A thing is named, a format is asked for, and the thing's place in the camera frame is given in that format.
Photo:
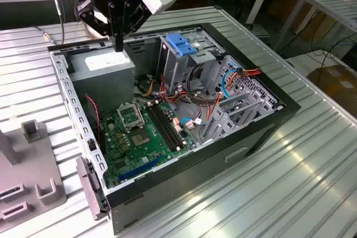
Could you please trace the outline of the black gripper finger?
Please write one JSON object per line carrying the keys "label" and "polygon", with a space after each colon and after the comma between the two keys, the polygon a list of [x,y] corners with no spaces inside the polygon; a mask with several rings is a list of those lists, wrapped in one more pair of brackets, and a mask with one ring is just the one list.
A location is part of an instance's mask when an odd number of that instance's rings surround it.
{"label": "black gripper finger", "polygon": [[142,0],[125,2],[122,20],[119,24],[119,52],[123,51],[124,37],[135,33],[147,21],[151,14]]}
{"label": "black gripper finger", "polygon": [[[119,33],[117,16],[112,12],[110,0],[86,0],[78,2],[75,6],[75,14],[84,23],[96,30],[102,36],[108,36],[113,44],[115,52],[119,52]],[[95,10],[99,11],[107,22],[95,16]]]}

